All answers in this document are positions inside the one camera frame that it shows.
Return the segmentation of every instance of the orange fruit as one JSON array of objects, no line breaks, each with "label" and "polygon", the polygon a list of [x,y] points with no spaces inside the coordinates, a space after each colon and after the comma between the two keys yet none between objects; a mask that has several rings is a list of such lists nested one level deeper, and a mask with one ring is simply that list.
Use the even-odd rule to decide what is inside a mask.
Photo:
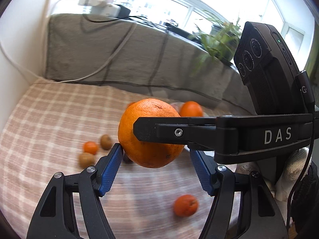
[{"label": "orange fruit", "polygon": [[88,141],[83,145],[83,152],[90,153],[92,155],[96,155],[98,151],[98,145],[95,142]]},{"label": "orange fruit", "polygon": [[179,217],[190,217],[195,214],[198,208],[198,201],[193,195],[183,195],[174,202],[174,213]]},{"label": "orange fruit", "polygon": [[133,105],[135,102],[130,102],[129,104],[127,104],[127,107],[126,108],[128,108],[128,107],[130,107],[131,105]]},{"label": "orange fruit", "polygon": [[202,117],[203,109],[197,102],[185,102],[179,112],[181,117]]},{"label": "orange fruit", "polygon": [[139,141],[133,134],[133,124],[139,117],[179,117],[177,111],[157,99],[141,100],[125,110],[118,129],[118,140],[133,162],[148,168],[160,168],[169,164],[184,146]]}]

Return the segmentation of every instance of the pink plaid fabric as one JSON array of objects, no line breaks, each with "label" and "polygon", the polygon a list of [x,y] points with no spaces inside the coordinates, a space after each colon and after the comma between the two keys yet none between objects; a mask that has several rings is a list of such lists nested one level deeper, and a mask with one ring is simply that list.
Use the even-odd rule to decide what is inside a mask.
[{"label": "pink plaid fabric", "polygon": [[[31,85],[0,138],[0,208],[21,238],[26,237],[53,174],[81,172],[78,155],[82,144],[98,142],[103,134],[118,142],[118,123],[127,104],[147,98],[109,86],[44,82],[40,79]],[[96,161],[107,153],[100,150]],[[172,205],[183,194],[196,196],[199,209],[192,217],[181,219],[173,215]],[[186,150],[159,169],[122,163],[110,192],[101,198],[117,239],[198,238],[212,201],[202,190]],[[80,235],[88,238],[78,194],[74,194],[74,205]]]}]

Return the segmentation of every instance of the camera lens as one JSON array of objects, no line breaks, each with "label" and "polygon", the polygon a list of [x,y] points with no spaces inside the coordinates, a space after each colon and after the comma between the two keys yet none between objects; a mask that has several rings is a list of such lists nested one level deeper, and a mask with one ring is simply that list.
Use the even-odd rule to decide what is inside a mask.
[{"label": "camera lens", "polygon": [[241,76],[244,77],[245,74],[246,74],[246,72],[245,72],[245,68],[244,68],[244,66],[242,65],[242,63],[239,63],[238,69],[239,69],[239,72],[240,72]]},{"label": "camera lens", "polygon": [[259,42],[255,39],[252,39],[250,46],[251,46],[251,50],[253,51],[254,55],[258,58],[261,57],[261,45],[259,44]]},{"label": "camera lens", "polygon": [[244,60],[245,66],[248,68],[248,70],[253,70],[254,68],[254,63],[253,59],[251,58],[251,55],[249,54],[248,51],[245,51],[244,54],[242,55],[242,58]]}]

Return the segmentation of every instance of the usb port slot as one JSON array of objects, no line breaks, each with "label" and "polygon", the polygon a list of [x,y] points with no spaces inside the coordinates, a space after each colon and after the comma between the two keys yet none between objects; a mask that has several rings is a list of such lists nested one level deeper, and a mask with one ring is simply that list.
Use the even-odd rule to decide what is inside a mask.
[{"label": "usb port slot", "polygon": [[287,52],[286,52],[286,50],[284,48],[282,49],[282,52],[283,52],[285,58],[288,60],[289,64],[291,64],[291,61],[290,61],[290,59],[289,59],[289,57],[287,55]]}]

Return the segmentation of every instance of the white lettering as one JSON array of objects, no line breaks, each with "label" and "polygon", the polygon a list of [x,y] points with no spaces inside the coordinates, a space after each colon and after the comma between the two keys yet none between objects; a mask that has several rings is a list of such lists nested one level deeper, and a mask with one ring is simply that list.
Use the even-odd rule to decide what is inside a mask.
[{"label": "white lettering", "polygon": [[277,138],[276,138],[276,143],[277,143],[277,140],[280,139],[280,141],[282,141],[282,137],[281,137],[281,130],[279,129],[278,130],[278,134],[277,134]]},{"label": "white lettering", "polygon": [[[267,134],[270,134],[269,141],[267,141]],[[265,145],[269,144],[272,140],[272,132],[270,130],[265,130]]]},{"label": "white lettering", "polygon": [[289,135],[289,137],[286,137],[286,140],[289,140],[291,138],[291,133],[288,132],[288,130],[291,130],[291,127],[288,127],[286,130],[287,135]]}]

